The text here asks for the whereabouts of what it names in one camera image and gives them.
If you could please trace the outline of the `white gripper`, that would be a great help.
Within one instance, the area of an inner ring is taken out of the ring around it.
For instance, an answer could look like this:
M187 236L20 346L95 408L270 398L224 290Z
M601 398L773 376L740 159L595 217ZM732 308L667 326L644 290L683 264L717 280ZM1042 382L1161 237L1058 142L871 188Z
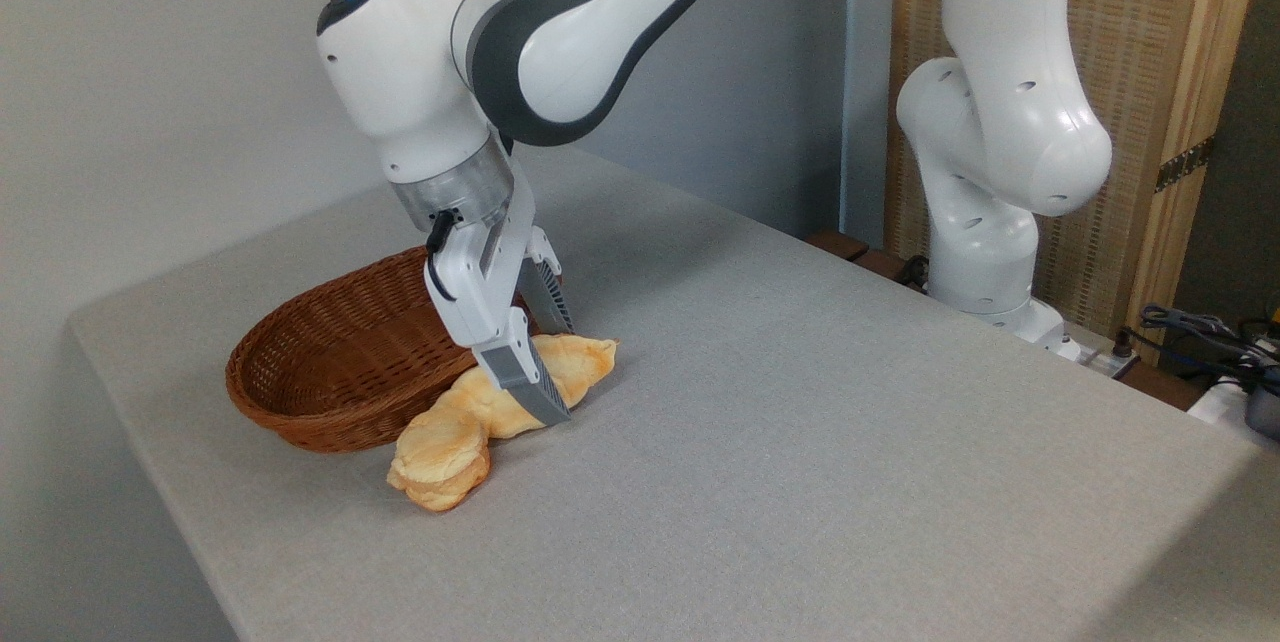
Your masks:
M531 327L572 335L562 265L518 162L463 162L424 183L424 279L453 341L545 427L570 409Z

